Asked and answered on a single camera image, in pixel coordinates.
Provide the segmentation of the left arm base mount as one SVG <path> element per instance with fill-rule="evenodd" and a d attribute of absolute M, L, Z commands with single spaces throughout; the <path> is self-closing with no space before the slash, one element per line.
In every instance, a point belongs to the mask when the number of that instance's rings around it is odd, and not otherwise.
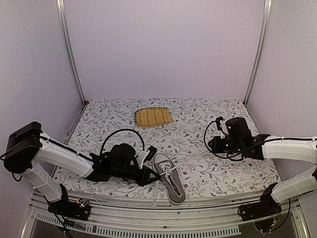
<path fill-rule="evenodd" d="M 70 202 L 66 200 L 60 200 L 57 202 L 49 202 L 48 211 L 61 215 L 62 217 L 72 218 L 81 221 L 88 221 L 92 207 L 89 204 Z"/>

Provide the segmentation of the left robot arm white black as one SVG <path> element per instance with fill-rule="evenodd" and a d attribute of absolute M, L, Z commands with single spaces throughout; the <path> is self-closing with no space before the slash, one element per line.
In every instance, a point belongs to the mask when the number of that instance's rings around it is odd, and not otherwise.
<path fill-rule="evenodd" d="M 38 190 L 63 215 L 70 215 L 73 203 L 66 199 L 61 185 L 48 175 L 40 162 L 64 168 L 94 182 L 108 181 L 111 177 L 132 179 L 145 186 L 160 179 L 160 175 L 144 164 L 156 153 L 151 146 L 139 155 L 135 149 L 121 143 L 110 151 L 86 155 L 49 137 L 34 121 L 9 136 L 6 152 L 1 155 L 4 167 L 21 177 Z"/>

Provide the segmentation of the grey canvas sneaker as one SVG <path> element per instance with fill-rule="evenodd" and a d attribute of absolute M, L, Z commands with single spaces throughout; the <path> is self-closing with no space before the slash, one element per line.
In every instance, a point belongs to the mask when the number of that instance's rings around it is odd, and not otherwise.
<path fill-rule="evenodd" d="M 153 158 L 153 168 L 158 174 L 161 174 L 174 166 L 176 165 L 174 165 L 172 160 L 165 154 L 155 154 Z M 186 195 L 177 169 L 173 170 L 171 175 L 165 174 L 160 176 L 160 180 L 165 186 L 167 196 L 172 204 L 180 205 L 185 201 Z"/>

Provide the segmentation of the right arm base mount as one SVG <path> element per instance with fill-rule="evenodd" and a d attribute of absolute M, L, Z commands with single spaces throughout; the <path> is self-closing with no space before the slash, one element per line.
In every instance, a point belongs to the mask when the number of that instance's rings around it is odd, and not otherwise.
<path fill-rule="evenodd" d="M 237 210 L 242 221 L 249 221 L 264 218 L 271 215 L 277 215 L 282 211 L 279 203 L 276 203 L 271 197 L 260 198 L 258 202 L 242 203 Z"/>

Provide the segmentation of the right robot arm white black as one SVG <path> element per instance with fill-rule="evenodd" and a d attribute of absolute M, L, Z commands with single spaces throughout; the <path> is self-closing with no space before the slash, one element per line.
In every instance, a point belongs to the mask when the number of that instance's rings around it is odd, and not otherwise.
<path fill-rule="evenodd" d="M 278 137 L 270 134 L 253 136 L 246 120 L 240 117 L 229 120 L 218 117 L 214 123 L 220 135 L 204 144 L 218 158 L 235 161 L 236 156 L 241 156 L 242 159 L 285 159 L 312 164 L 312 167 L 293 178 L 273 183 L 266 188 L 256 206 L 260 216 L 267 216 L 284 200 L 316 190 L 316 137 Z"/>

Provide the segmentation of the white shoelace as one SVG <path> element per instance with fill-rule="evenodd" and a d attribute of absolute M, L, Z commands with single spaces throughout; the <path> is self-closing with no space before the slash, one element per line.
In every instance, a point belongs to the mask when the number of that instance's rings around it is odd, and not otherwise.
<path fill-rule="evenodd" d="M 171 175 L 172 171 L 177 169 L 178 167 L 179 167 L 179 165 L 178 166 L 174 166 L 173 168 L 165 170 L 163 173 L 161 173 L 159 175 L 160 176 L 163 176 L 165 174 Z M 158 193 L 158 184 L 159 184 L 159 181 L 156 181 L 155 186 L 154 186 L 154 197 L 153 197 L 153 200 L 152 200 L 152 202 L 150 204 L 146 205 L 146 207 L 150 207 L 150 206 L 154 205 L 154 203 L 156 201 L 156 198 L 157 198 L 157 193 Z"/>

